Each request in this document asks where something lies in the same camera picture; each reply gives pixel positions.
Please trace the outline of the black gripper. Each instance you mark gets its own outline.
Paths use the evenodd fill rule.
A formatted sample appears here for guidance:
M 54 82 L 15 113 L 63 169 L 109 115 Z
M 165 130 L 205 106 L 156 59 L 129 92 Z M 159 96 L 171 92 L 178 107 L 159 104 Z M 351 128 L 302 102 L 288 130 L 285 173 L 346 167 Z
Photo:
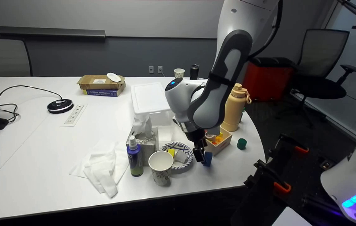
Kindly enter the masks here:
M 201 161 L 202 164 L 206 164 L 205 131 L 190 123 L 185 123 L 182 126 L 182 130 L 185 131 L 187 139 L 193 143 L 192 153 L 193 153 L 196 161 Z

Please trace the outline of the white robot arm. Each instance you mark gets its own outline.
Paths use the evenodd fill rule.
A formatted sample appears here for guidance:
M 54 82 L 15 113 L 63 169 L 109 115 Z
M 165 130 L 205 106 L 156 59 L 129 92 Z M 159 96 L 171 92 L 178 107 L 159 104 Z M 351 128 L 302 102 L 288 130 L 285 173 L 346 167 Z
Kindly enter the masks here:
M 165 87 L 176 123 L 205 161 L 206 134 L 219 133 L 225 101 L 244 64 L 264 50 L 280 23 L 284 0 L 224 0 L 215 60 L 205 80 L 172 79 Z

